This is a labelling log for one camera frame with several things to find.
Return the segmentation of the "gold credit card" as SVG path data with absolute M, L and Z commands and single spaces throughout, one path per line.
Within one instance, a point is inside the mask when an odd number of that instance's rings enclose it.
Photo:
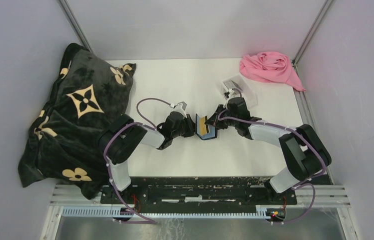
M 206 124 L 207 116 L 201 117 L 198 121 L 199 134 L 204 136 L 210 132 L 208 125 Z

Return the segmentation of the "black leather card holder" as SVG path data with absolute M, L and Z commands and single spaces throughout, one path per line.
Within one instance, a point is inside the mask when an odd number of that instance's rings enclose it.
M 200 135 L 199 134 L 198 121 L 199 121 L 200 118 L 202 118 L 202 117 L 199 116 L 198 114 L 195 115 L 195 120 L 196 120 L 196 123 L 195 123 L 195 125 L 196 125 L 195 132 L 196 132 L 196 135 L 201 140 L 203 140 L 203 141 L 207 141 L 207 140 L 211 140 L 211 139 L 217 138 L 217 129 L 214 126 L 208 125 L 208 124 L 207 125 L 209 127 L 210 132 L 208 134 L 206 134 L 206 135 Z

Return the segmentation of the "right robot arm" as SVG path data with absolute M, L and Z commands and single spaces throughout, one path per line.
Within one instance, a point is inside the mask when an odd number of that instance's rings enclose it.
M 234 97 L 220 104 L 215 113 L 206 118 L 204 125 L 217 132 L 234 127 L 237 133 L 249 140 L 262 141 L 279 147 L 285 168 L 265 182 L 264 199 L 276 204 L 288 189 L 297 189 L 314 177 L 326 172 L 332 163 L 331 156 L 314 128 L 308 124 L 286 127 L 252 117 L 246 101 Z

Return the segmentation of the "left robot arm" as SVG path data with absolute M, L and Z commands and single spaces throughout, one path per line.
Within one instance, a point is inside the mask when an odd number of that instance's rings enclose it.
M 127 114 L 121 115 L 98 136 L 98 148 L 106 161 L 113 197 L 120 203 L 127 203 L 132 197 L 128 158 L 138 145 L 164 150 L 177 137 L 192 137 L 195 123 L 189 114 L 171 112 L 156 129 L 134 121 Z

